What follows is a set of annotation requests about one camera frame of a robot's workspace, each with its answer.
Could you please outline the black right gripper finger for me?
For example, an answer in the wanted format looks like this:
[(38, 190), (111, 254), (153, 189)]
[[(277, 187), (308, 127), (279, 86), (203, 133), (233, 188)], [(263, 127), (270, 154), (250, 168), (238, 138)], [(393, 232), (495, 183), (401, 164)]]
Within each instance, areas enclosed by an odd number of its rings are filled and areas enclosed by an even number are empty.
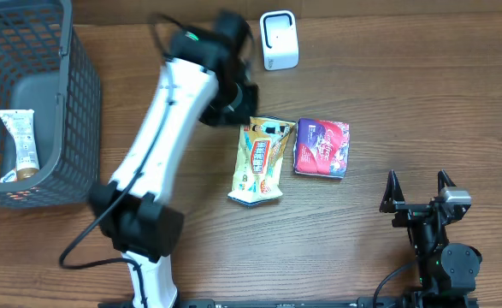
[(380, 203), (379, 211), (383, 213), (395, 213), (403, 205), (405, 205), (405, 197), (398, 177), (392, 169), (388, 173), (387, 186)]
[(437, 174), (438, 194), (441, 194), (441, 191), (446, 187), (455, 186), (456, 184), (452, 181), (447, 172), (444, 169), (441, 169)]

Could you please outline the yellow wet wipes packet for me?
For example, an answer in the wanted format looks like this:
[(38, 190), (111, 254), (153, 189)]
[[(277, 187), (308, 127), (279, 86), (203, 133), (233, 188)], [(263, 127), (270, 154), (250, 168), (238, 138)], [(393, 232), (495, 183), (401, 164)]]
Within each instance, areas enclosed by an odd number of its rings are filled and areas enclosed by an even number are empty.
[(286, 143), (295, 121), (254, 116), (239, 131), (231, 200), (247, 206), (282, 196), (279, 188)]

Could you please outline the red purple tissue pack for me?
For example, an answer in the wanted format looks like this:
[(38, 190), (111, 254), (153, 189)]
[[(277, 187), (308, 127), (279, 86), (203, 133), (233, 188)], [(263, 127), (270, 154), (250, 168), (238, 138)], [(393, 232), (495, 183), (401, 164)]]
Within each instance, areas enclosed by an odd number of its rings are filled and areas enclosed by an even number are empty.
[(348, 167), (350, 125), (300, 118), (293, 148), (297, 174), (343, 179)]

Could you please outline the white tube gold cap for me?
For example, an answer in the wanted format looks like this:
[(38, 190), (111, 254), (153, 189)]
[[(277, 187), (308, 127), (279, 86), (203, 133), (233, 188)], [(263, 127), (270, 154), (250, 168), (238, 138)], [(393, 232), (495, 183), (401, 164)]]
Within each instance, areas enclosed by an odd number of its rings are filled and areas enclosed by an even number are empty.
[(40, 170), (34, 135), (34, 110), (0, 110), (0, 119), (15, 143), (15, 173), (18, 181)]

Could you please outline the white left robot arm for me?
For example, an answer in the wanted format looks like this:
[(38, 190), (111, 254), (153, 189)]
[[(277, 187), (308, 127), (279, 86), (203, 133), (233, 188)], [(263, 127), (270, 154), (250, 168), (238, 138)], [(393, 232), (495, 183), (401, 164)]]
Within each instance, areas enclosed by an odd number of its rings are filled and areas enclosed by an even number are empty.
[(168, 48), (151, 106), (136, 138), (105, 185), (88, 198), (93, 225), (121, 252), (130, 270), (133, 298), (125, 307), (175, 307), (170, 255), (184, 216), (168, 207), (174, 177), (192, 131), (246, 125), (256, 114), (258, 87), (250, 82), (251, 61), (241, 53), (253, 43), (245, 19), (223, 10), (210, 30), (179, 24)]

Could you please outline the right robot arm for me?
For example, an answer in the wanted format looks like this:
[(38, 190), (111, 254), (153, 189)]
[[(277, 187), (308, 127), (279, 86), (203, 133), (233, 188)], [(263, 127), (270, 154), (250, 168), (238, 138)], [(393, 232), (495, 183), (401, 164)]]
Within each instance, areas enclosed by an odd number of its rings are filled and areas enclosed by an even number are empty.
[(471, 207), (470, 193), (452, 181), (445, 170), (437, 175), (437, 195), (426, 204), (408, 204), (398, 177), (390, 170), (379, 211), (392, 213), (392, 226), (407, 230), (416, 259), (384, 278), (376, 288), (372, 306), (383, 302), (382, 288), (397, 276), (416, 267), (420, 285), (409, 287), (390, 307), (477, 307), (469, 294), (475, 291), (481, 253), (473, 246), (451, 243), (446, 226), (458, 222)]

